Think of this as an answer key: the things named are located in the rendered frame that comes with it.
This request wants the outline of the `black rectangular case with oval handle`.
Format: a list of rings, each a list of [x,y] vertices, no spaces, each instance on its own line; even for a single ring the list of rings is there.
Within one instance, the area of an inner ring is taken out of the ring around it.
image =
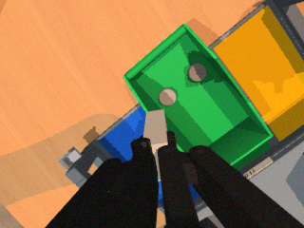
[[[199,223],[203,228],[218,228],[209,218],[204,218]]]

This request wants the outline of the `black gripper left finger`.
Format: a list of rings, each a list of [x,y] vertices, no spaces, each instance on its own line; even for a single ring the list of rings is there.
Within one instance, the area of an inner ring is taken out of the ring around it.
[[[131,160],[104,161],[45,228],[156,228],[155,111],[146,112],[143,135],[130,145]]]

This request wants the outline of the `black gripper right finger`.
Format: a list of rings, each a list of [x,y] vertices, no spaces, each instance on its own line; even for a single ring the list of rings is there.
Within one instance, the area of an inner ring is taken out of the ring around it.
[[[188,183],[224,228],[304,228],[208,146],[179,151],[164,109],[155,110],[155,148],[166,228],[203,228]]]

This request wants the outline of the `grey shelf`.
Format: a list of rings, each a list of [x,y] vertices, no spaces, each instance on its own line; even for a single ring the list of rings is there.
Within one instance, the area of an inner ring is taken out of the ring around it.
[[[296,5],[301,2],[265,0],[208,47],[274,135],[232,166],[304,225],[304,16]],[[65,176],[80,189],[92,163],[98,168],[112,158],[131,160],[130,143],[143,135],[145,116],[138,103],[81,153],[70,148],[58,160]]]

